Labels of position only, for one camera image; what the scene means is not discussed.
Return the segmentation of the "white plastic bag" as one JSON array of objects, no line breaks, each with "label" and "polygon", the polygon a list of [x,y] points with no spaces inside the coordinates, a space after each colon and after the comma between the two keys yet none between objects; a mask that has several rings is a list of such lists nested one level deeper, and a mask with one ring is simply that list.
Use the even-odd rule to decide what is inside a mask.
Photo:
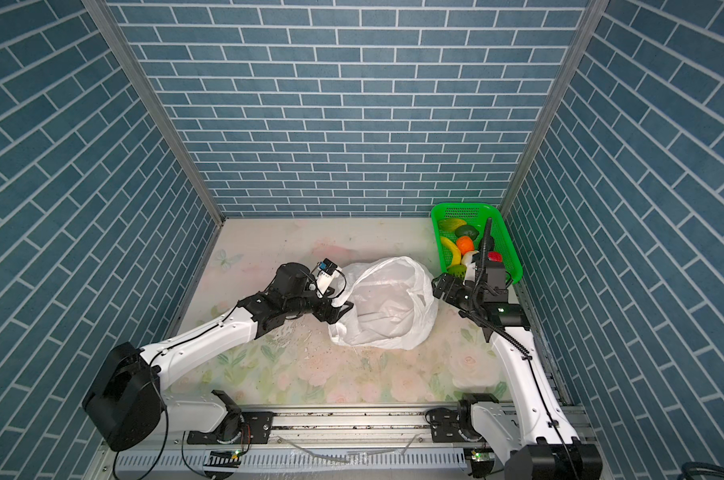
[{"label": "white plastic bag", "polygon": [[438,315],[434,276],[407,257],[352,263],[342,269],[349,283],[334,302],[353,307],[329,326],[333,343],[344,347],[412,350],[431,334]]}]

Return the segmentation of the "green custard apple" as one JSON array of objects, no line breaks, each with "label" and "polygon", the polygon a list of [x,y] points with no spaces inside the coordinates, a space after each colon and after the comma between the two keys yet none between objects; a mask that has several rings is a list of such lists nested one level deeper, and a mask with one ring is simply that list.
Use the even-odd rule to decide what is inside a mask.
[{"label": "green custard apple", "polygon": [[467,273],[467,266],[463,264],[452,265],[448,268],[447,273],[456,278],[464,279]]}]

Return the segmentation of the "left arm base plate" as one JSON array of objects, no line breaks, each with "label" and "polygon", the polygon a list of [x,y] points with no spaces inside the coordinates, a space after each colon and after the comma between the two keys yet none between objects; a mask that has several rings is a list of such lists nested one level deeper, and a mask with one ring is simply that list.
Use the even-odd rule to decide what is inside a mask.
[{"label": "left arm base plate", "polygon": [[238,416],[228,414],[212,432],[190,431],[186,442],[190,445],[266,444],[274,417],[275,413],[271,411],[245,411]]}]

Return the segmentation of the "green yellow mango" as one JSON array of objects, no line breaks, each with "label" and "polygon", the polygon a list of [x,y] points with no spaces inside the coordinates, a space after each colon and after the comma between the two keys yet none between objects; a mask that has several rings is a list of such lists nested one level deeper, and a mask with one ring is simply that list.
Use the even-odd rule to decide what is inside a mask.
[{"label": "green yellow mango", "polygon": [[467,225],[467,222],[460,218],[444,218],[437,221],[437,227],[440,232],[453,233],[458,228]]}]

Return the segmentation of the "green plastic basket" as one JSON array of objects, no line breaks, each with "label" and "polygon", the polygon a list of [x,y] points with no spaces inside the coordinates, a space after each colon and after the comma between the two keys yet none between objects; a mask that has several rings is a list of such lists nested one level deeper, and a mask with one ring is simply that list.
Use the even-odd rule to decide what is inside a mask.
[{"label": "green plastic basket", "polygon": [[457,240],[454,231],[445,230],[440,223],[446,219],[460,219],[479,231],[475,240],[478,246],[483,238],[485,226],[488,221],[492,223],[491,235],[495,240],[495,250],[502,256],[503,263],[513,284],[517,284],[523,277],[523,267],[519,260],[516,248],[500,211],[491,205],[482,203],[441,203],[434,206],[430,213],[436,244],[439,254],[439,265],[443,273],[448,271],[453,260],[451,250],[442,244],[441,238]]}]

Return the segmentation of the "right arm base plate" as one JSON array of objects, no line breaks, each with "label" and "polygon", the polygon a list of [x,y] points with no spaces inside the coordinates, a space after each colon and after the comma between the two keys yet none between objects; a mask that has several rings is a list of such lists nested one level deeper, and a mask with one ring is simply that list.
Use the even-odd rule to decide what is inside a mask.
[{"label": "right arm base plate", "polygon": [[476,432],[458,410],[437,407],[425,413],[433,443],[481,443],[484,438]]}]

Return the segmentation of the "orange fruit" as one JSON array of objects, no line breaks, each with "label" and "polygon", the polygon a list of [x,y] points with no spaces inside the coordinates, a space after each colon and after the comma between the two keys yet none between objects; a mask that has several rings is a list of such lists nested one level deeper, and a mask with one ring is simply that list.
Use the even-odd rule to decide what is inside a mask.
[{"label": "orange fruit", "polygon": [[455,241],[456,246],[460,250],[462,255],[475,250],[474,240],[468,236],[461,236]]}]

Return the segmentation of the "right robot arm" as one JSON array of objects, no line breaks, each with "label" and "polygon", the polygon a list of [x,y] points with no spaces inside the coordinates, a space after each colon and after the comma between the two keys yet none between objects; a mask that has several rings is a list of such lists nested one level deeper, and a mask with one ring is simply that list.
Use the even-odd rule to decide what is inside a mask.
[{"label": "right robot arm", "polygon": [[457,420],[463,437],[484,443],[494,455],[482,466],[476,455],[468,462],[482,478],[598,479],[603,460],[598,447],[581,439],[554,393],[535,345],[523,308],[508,301],[500,265],[492,262],[472,279],[444,273],[433,280],[434,296],[455,307],[461,317],[478,325],[507,376],[513,414],[484,394],[460,401]]}]

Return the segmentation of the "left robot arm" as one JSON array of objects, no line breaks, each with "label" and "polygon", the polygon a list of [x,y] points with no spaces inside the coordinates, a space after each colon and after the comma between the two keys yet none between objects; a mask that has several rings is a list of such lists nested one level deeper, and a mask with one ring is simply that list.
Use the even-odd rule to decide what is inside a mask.
[{"label": "left robot arm", "polygon": [[136,347],[124,342],[106,356],[82,408],[114,452],[128,450],[163,424],[168,432],[195,431],[217,443],[242,440],[241,407],[223,390],[178,400],[168,389],[190,371],[237,346],[311,314],[332,325],[352,307],[342,269],[329,259],[314,268],[279,266],[262,291],[213,320],[167,340]]}]

